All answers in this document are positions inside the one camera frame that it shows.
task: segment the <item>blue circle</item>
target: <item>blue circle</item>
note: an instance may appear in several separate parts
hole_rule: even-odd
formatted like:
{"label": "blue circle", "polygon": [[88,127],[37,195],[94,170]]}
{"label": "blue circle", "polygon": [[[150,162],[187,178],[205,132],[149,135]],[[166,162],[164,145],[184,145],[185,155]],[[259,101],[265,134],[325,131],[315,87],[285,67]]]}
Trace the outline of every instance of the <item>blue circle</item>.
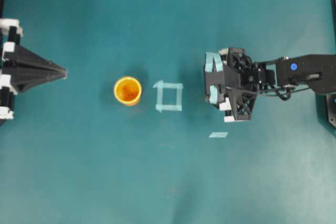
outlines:
{"label": "blue circle", "polygon": [[298,65],[297,65],[296,63],[292,63],[292,64],[290,65],[290,69],[291,69],[292,71],[295,71],[295,70],[298,69]]}

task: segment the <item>green surface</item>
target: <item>green surface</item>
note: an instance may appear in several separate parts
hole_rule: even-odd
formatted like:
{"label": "green surface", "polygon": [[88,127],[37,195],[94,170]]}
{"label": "green surface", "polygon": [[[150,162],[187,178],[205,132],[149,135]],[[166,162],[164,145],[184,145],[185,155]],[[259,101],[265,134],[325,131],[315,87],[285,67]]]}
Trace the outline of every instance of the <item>green surface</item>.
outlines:
{"label": "green surface", "polygon": [[[331,0],[6,0],[4,16],[69,75],[18,96],[0,128],[0,223],[336,222],[336,139],[313,92],[224,124],[202,74],[230,46],[335,53]],[[143,84],[133,108],[113,97],[126,74]],[[183,83],[182,112],[155,110],[159,80]]]}

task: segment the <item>white clip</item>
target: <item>white clip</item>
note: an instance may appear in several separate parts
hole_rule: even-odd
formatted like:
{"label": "white clip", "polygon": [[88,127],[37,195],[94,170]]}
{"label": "white clip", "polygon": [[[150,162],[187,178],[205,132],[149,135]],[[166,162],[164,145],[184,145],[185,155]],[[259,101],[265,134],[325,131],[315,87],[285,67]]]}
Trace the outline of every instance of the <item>white clip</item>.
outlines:
{"label": "white clip", "polygon": [[9,28],[11,26],[16,27],[16,34],[19,34],[21,37],[23,37],[23,29],[20,27],[20,21],[18,19],[0,18],[0,29],[3,35],[8,35]]}

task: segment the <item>orange cup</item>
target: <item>orange cup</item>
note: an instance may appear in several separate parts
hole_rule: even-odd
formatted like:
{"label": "orange cup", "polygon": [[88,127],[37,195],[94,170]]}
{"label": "orange cup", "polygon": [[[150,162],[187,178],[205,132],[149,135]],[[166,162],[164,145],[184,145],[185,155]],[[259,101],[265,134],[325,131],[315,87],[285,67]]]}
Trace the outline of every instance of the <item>orange cup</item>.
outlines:
{"label": "orange cup", "polygon": [[140,102],[142,87],[136,78],[125,76],[115,83],[113,91],[119,102],[126,106],[134,106]]}

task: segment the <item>robotic arm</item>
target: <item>robotic arm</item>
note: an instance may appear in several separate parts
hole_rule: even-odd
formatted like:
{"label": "robotic arm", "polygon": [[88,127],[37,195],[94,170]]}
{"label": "robotic arm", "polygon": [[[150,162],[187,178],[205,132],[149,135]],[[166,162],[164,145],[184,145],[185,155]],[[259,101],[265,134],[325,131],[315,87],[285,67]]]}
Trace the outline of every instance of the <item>robotic arm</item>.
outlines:
{"label": "robotic arm", "polygon": [[67,71],[20,46],[23,30],[17,19],[0,19],[0,125],[14,118],[15,96],[28,89],[67,77]]}
{"label": "robotic arm", "polygon": [[[267,69],[270,65],[275,65],[276,75]],[[336,92],[334,77],[335,55],[252,62],[244,49],[225,48],[206,53],[204,65],[206,101],[225,112],[225,122],[250,120],[258,95],[287,101],[295,92],[312,89],[316,94],[328,94],[327,102],[332,102],[330,94]],[[296,89],[301,84],[308,88]]]}

